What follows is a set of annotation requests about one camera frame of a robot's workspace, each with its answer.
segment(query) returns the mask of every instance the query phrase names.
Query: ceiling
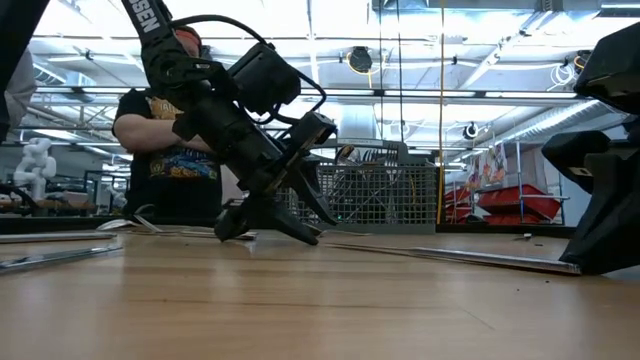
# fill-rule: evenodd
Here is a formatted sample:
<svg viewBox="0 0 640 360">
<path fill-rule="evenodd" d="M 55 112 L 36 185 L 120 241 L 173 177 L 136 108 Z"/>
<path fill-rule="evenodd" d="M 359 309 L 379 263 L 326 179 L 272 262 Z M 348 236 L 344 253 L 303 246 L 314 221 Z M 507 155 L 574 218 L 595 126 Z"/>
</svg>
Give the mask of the ceiling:
<svg viewBox="0 0 640 360">
<path fill-rule="evenodd" d="M 174 18 L 220 14 L 258 31 L 292 66 L 322 87 L 335 90 L 332 93 L 335 96 L 330 96 L 320 111 L 340 127 L 352 122 L 357 107 L 367 114 L 368 121 L 375 122 L 378 132 L 374 136 L 425 148 L 438 144 L 441 84 L 451 94 L 442 110 L 445 147 L 474 146 L 546 111 L 574 106 L 579 101 L 562 93 L 571 91 L 577 77 L 573 65 L 576 52 L 593 49 L 602 37 L 638 20 L 633 16 L 602 16 L 603 9 L 614 6 L 606 1 L 449 0 L 442 27 L 439 1 L 385 1 L 388 9 L 381 11 L 376 10 L 377 1 L 165 0 L 165 3 Z M 550 3 L 562 4 L 565 11 L 540 11 Z M 634 8 L 632 2 L 626 3 L 626 7 Z M 255 43 L 242 30 L 222 23 L 195 24 L 194 28 L 204 44 L 210 46 L 213 59 L 225 66 L 237 61 Z M 368 48 L 374 64 L 371 74 L 356 73 L 348 65 L 346 59 L 354 46 Z M 116 141 L 109 129 L 118 96 L 130 87 L 147 85 L 140 62 L 140 43 L 122 3 L 51 0 L 29 48 L 37 69 L 58 74 L 63 80 L 54 85 L 98 88 L 94 94 L 79 97 L 54 94 L 50 88 L 42 87 L 33 98 L 30 116 L 22 130 L 40 127 L 44 132 L 41 129 L 35 134 L 60 141 L 72 141 L 68 133 L 73 132 L 73 136 L 109 156 L 130 158 L 117 144 L 106 144 Z M 441 76 L 442 50 L 444 76 Z M 378 96 L 379 92 L 375 96 L 373 92 L 358 93 L 372 89 L 385 90 L 384 96 Z M 393 90 L 400 89 L 403 97 L 391 95 Z M 435 90 L 435 94 L 424 94 L 430 90 Z M 535 94 L 473 97 L 471 101 L 465 100 L 466 93 L 456 95 L 455 91 L 550 94 L 544 101 Z M 312 95 L 301 96 L 282 113 L 301 116 L 311 106 L 309 101 L 316 99 Z M 480 127 L 481 136 L 469 142 L 463 139 L 462 129 L 471 122 Z M 48 128 L 53 126 L 62 126 L 64 130 L 58 131 L 65 134 L 51 132 Z"/>
</svg>

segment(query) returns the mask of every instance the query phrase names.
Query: fluorescent light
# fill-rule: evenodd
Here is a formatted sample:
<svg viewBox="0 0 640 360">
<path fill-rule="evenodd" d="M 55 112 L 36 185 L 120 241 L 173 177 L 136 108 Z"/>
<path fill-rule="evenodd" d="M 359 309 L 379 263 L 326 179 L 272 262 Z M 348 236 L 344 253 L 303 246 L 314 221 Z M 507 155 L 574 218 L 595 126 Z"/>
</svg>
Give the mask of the fluorescent light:
<svg viewBox="0 0 640 360">
<path fill-rule="evenodd" d="M 127 87 L 77 87 L 70 88 L 66 86 L 40 86 L 36 90 L 39 94 L 75 94 L 75 93 L 85 93 L 85 94 L 126 94 L 132 88 Z M 144 88 L 135 88 L 138 91 L 144 91 Z"/>
<path fill-rule="evenodd" d="M 485 97 L 489 98 L 510 98 L 510 99 L 573 99 L 577 95 L 574 93 L 560 92 L 523 92 L 523 91 L 507 91 L 507 92 L 487 92 Z"/>
<path fill-rule="evenodd" d="M 115 147 L 115 146 L 121 146 L 120 143 L 108 143 L 108 142 L 103 142 L 103 143 L 74 143 L 73 145 L 79 145 L 79 146 L 109 146 L 109 147 Z"/>
<path fill-rule="evenodd" d="M 407 97 L 439 97 L 440 91 L 429 91 L 429 90 L 385 90 L 384 92 L 387 96 L 407 96 Z M 474 97 L 476 96 L 475 91 L 444 91 L 445 97 Z"/>
<path fill-rule="evenodd" d="M 402 118 L 409 122 L 438 123 L 440 121 L 440 105 L 438 104 L 399 104 L 386 103 L 384 105 L 376 103 L 373 110 L 378 120 L 400 120 L 402 107 Z M 448 104 L 443 106 L 443 122 L 469 123 L 488 122 L 511 111 L 513 106 L 505 105 L 461 105 Z"/>
<path fill-rule="evenodd" d="M 372 96 L 373 90 L 358 90 L 358 89 L 325 89 L 327 96 Z M 302 89 L 300 91 L 302 96 L 319 96 L 316 89 Z"/>
<path fill-rule="evenodd" d="M 77 135 L 63 130 L 33 130 L 33 132 L 62 140 L 77 140 L 79 138 Z"/>
<path fill-rule="evenodd" d="M 440 162 L 436 161 L 436 166 L 440 166 Z M 467 164 L 465 163 L 446 163 L 444 166 L 452 166 L 452 167 L 465 167 Z"/>
<path fill-rule="evenodd" d="M 603 9 L 640 9 L 640 4 L 602 4 Z"/>
<path fill-rule="evenodd" d="M 121 179 L 121 178 L 112 178 L 110 176 L 103 176 L 100 178 L 101 181 L 104 182 L 111 182 L 112 180 L 115 182 L 127 182 L 127 179 Z"/>
<path fill-rule="evenodd" d="M 63 78 L 61 76 L 58 76 L 57 74 L 51 72 L 50 70 L 47 70 L 46 68 L 44 68 L 44 67 L 42 67 L 42 66 L 40 66 L 40 65 L 38 65 L 36 63 L 33 63 L 33 67 L 38 69 L 38 70 L 40 70 L 40 71 L 42 71 L 43 73 L 46 73 L 49 76 L 55 78 L 56 80 L 60 81 L 63 84 L 67 82 L 67 79 L 65 79 L 65 78 Z"/>
<path fill-rule="evenodd" d="M 93 153 L 96 153 L 96 154 L 98 154 L 98 155 L 111 156 L 111 153 L 110 153 L 110 152 L 108 152 L 108 151 L 104 151 L 104 150 L 99 149 L 99 148 L 97 148 L 97 147 L 87 146 L 87 147 L 86 147 L 86 149 L 87 149 L 87 150 L 89 150 L 89 151 L 91 151 L 91 152 L 93 152 Z"/>
<path fill-rule="evenodd" d="M 407 145 L 409 145 L 410 148 L 412 149 L 416 149 L 416 150 L 440 150 L 439 146 L 423 146 L 423 145 L 411 145 L 411 141 L 407 142 Z M 468 147 L 455 147 L 455 146 L 443 146 L 442 150 L 443 151 L 467 151 L 467 150 L 488 150 L 489 148 L 486 147 L 473 147 L 473 148 L 468 148 Z"/>
</svg>

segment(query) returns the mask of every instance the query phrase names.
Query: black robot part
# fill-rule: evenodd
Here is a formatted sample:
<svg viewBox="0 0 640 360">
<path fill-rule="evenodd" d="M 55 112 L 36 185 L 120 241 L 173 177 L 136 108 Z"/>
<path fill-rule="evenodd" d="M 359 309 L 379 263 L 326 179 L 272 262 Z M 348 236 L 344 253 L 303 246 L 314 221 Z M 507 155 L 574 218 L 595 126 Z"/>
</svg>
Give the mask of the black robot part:
<svg viewBox="0 0 640 360">
<path fill-rule="evenodd" d="M 575 87 L 619 110 L 640 114 L 640 23 L 598 42 Z M 583 274 L 640 265 L 640 132 L 636 116 L 624 122 L 627 140 L 600 131 L 553 136 L 543 155 L 569 180 L 591 194 L 576 232 L 560 257 Z"/>
<path fill-rule="evenodd" d="M 318 186 L 317 162 L 309 149 L 321 144 L 335 125 L 315 113 L 326 94 L 288 65 L 260 35 L 236 20 L 200 15 L 171 21 L 161 1 L 123 0 L 142 44 L 141 57 L 151 88 L 184 111 L 174 132 L 186 140 L 199 135 L 249 192 L 241 203 L 228 207 L 215 231 L 226 240 L 250 228 L 274 228 L 308 244 L 315 234 L 275 200 L 281 186 L 291 187 L 324 221 L 335 224 Z M 175 37 L 173 27 L 201 21 L 221 21 L 253 35 L 253 46 L 228 71 L 219 62 L 191 58 Z M 318 89 L 322 101 L 292 124 L 285 140 L 274 139 L 256 126 L 247 112 L 269 113 L 300 95 L 300 78 Z"/>
<path fill-rule="evenodd" d="M 640 22 L 602 38 L 576 81 L 576 93 L 640 115 Z"/>
</svg>

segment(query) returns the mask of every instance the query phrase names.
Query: table surface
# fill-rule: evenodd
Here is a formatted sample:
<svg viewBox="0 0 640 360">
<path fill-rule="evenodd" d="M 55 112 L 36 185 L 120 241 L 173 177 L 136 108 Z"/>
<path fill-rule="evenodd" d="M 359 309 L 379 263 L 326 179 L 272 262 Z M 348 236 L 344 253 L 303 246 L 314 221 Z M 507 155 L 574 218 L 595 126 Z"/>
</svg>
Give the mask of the table surface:
<svg viewBox="0 0 640 360">
<path fill-rule="evenodd" d="M 322 241 L 540 258 L 566 245 L 513 238 Z M 271 232 L 224 244 L 118 241 L 124 249 L 109 256 L 0 276 L 0 358 L 621 360 L 640 351 L 637 268 L 564 277 L 310 247 Z M 0 257 L 107 243 L 0 245 Z"/>
</svg>

